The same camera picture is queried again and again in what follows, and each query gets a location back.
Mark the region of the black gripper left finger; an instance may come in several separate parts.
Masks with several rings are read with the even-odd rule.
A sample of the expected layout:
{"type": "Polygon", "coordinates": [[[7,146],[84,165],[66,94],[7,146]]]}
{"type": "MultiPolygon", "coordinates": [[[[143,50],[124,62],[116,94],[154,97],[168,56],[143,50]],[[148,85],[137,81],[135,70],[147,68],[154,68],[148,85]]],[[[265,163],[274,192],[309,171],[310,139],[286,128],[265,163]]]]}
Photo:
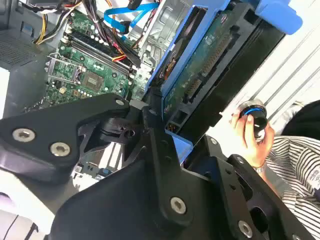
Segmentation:
{"type": "Polygon", "coordinates": [[[140,108],[115,93],[29,111],[0,121],[0,167],[39,182],[65,182],[86,154],[122,146],[126,161],[148,128],[163,129],[160,97],[140,108]]]}

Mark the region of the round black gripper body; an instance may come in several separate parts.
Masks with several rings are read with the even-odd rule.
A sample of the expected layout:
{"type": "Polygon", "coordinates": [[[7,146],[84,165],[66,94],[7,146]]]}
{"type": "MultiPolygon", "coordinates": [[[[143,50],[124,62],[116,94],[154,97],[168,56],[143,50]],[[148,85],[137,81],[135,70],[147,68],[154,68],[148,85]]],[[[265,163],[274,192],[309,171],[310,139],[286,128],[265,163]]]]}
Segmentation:
{"type": "Polygon", "coordinates": [[[152,172],[136,162],[77,193],[58,210],[51,240],[231,240],[233,234],[217,189],[182,170],[175,181],[190,222],[164,221],[152,172]]]}

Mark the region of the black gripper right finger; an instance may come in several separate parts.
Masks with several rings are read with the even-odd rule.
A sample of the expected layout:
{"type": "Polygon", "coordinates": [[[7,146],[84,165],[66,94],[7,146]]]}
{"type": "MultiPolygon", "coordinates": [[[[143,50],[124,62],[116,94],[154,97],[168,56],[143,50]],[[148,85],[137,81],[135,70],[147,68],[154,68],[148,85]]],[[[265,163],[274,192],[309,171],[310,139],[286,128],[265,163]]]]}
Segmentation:
{"type": "Polygon", "coordinates": [[[310,240],[311,234],[239,155],[226,158],[203,136],[189,156],[194,215],[202,240],[310,240]]]}

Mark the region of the person's hand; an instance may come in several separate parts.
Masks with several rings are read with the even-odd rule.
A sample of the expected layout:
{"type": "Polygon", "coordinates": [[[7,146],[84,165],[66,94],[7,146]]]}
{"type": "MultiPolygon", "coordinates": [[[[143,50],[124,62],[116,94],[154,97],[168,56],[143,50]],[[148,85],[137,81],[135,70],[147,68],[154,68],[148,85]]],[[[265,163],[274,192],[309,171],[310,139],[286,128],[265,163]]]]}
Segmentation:
{"type": "Polygon", "coordinates": [[[240,116],[237,110],[232,114],[230,129],[236,145],[236,153],[242,156],[253,168],[261,168],[271,151],[275,132],[267,124],[264,129],[264,138],[257,142],[254,134],[254,118],[252,115],[240,116]]]}

